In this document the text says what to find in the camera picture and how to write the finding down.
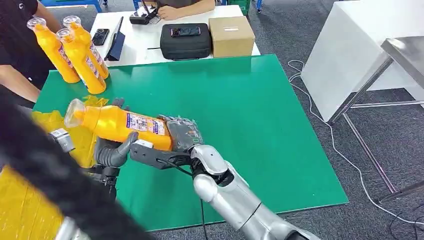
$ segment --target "person's hand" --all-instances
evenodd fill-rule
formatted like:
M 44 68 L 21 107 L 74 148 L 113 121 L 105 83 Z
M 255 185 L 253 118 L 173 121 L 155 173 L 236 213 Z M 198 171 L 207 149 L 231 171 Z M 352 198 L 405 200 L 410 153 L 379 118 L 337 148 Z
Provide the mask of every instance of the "person's hand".
M 180 10 L 171 6 L 162 6 L 157 12 L 159 17 L 164 20 L 176 20 L 181 18 Z
M 187 152 L 195 145 L 204 144 L 198 125 L 194 120 L 164 115 L 159 115 L 158 118 L 166 123 L 172 138 L 173 151 Z
M 123 98 L 115 98 L 110 105 L 122 108 L 124 104 Z M 118 168 L 127 161 L 127 154 L 130 151 L 130 146 L 137 141 L 139 133 L 131 132 L 124 142 L 111 141 L 97 137 L 94 146 L 94 160 L 101 165 L 107 167 Z

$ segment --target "metal frame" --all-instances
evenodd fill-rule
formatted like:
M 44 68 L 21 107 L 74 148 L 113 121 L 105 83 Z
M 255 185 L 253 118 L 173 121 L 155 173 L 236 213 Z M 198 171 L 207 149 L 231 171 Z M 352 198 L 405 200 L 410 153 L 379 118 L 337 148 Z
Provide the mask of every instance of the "metal frame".
M 409 62 L 409 59 L 405 57 L 404 55 L 400 54 L 402 53 L 399 49 L 396 49 L 397 47 L 391 43 L 393 39 L 386 39 L 381 47 L 383 50 L 387 52 L 387 57 L 383 61 L 383 63 L 377 68 L 377 70 L 372 74 L 372 76 L 362 85 L 362 87 L 356 92 L 353 97 L 346 103 L 346 105 L 339 111 L 334 117 L 332 117 L 329 120 L 330 124 L 335 124 L 336 121 L 343 117 L 347 124 L 349 125 L 350 129 L 355 134 L 355 137 L 359 141 L 360 145 L 362 146 L 363 150 L 365 151 L 367 157 L 371 160 L 372 164 L 378 171 L 378 174 L 383 179 L 384 183 L 386 184 L 387 188 L 390 191 L 390 194 L 386 195 L 385 197 L 379 199 L 380 203 L 387 202 L 396 198 L 404 197 L 406 195 L 409 195 L 411 193 L 415 193 L 421 189 L 424 189 L 424 180 L 417 182 L 415 184 L 412 184 L 410 186 L 407 186 L 403 189 L 397 189 L 390 179 L 387 177 L 386 173 L 384 172 L 382 166 L 377 161 L 377 159 L 374 157 L 373 153 L 371 152 L 370 148 L 365 143 L 365 140 L 362 138 L 361 134 L 359 133 L 358 129 L 355 127 L 354 123 L 351 121 L 351 119 L 348 116 L 348 110 L 349 109 L 358 109 L 358 108 L 377 108 L 377 107 L 386 107 L 386 106 L 404 106 L 404 105 L 417 105 L 417 104 L 424 104 L 424 101 L 422 100 L 412 100 L 412 101 L 398 101 L 398 102 L 380 102 L 380 103 L 366 103 L 366 104 L 355 104 L 360 97 L 364 95 L 364 93 L 367 91 L 369 87 L 381 76 L 381 74 L 394 62 L 396 61 L 401 65 L 405 70 L 411 66 L 411 63 Z M 420 69 L 415 69 L 415 71 L 411 74 L 410 71 L 407 70 L 407 72 L 414 78 L 421 86 L 422 86 L 422 80 L 424 77 L 422 75 L 422 72 L 420 72 Z
M 108 0 L 73 0 L 73 1 L 56 1 L 56 0 L 43 0 L 41 3 L 45 7 L 62 7 L 62 6 L 79 6 L 79 5 L 94 5 L 98 13 L 103 10 L 100 7 L 103 4 L 108 7 Z

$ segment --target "person's arm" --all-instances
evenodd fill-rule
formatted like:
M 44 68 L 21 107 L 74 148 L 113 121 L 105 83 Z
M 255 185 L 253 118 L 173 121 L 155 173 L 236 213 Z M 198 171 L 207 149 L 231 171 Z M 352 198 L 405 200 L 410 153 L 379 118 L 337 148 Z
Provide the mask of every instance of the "person's arm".
M 0 84 L 33 103 L 40 95 L 40 90 L 11 65 L 0 65 Z
M 56 33 L 62 28 L 60 22 L 41 2 L 37 0 L 25 0 L 25 5 L 29 8 L 32 15 L 45 19 L 47 27 L 53 33 Z
M 159 8 L 158 14 L 161 19 L 175 20 L 182 17 L 202 14 L 215 9 L 215 0 L 200 0 L 193 5 L 174 8 L 171 6 L 163 6 Z

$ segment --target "orange bottle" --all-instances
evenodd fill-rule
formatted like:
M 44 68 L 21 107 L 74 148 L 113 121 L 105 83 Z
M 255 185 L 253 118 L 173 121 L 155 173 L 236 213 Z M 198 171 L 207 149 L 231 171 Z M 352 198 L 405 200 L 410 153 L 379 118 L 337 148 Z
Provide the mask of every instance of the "orange bottle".
M 64 123 L 67 128 L 82 125 L 102 139 L 124 142 L 131 132 L 158 150 L 170 151 L 172 140 L 163 120 L 129 112 L 118 106 L 85 106 L 79 99 L 70 102 Z
M 63 28 L 57 31 L 60 41 L 63 43 L 65 53 L 72 62 L 76 72 L 81 77 L 88 92 L 91 94 L 103 93 L 106 89 L 106 83 L 94 63 L 87 55 L 85 47 L 77 41 L 74 31 L 69 28 Z
M 65 27 L 69 29 L 72 29 L 75 33 L 76 39 L 80 41 L 87 49 L 88 57 L 94 63 L 94 66 L 99 71 L 100 76 L 103 79 L 108 78 L 108 67 L 106 66 L 105 62 L 102 59 L 102 56 L 100 56 L 100 53 L 94 46 L 92 36 L 81 25 L 81 19 L 77 16 L 67 16 L 63 19 L 63 25 L 65 25 Z
M 41 17 L 35 17 L 30 19 L 26 26 L 34 31 L 38 45 L 40 45 L 60 75 L 62 75 L 63 80 L 70 84 L 79 82 L 80 77 L 65 54 L 61 41 L 56 34 L 49 30 L 46 20 Z

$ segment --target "black case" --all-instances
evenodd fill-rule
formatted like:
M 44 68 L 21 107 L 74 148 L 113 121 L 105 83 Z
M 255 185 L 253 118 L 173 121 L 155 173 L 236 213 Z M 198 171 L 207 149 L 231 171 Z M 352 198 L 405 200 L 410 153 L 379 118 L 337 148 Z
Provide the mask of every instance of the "black case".
M 199 27 L 198 36 L 172 37 L 171 29 Z M 206 58 L 212 51 L 212 38 L 206 23 L 166 24 L 162 27 L 160 50 L 170 60 Z

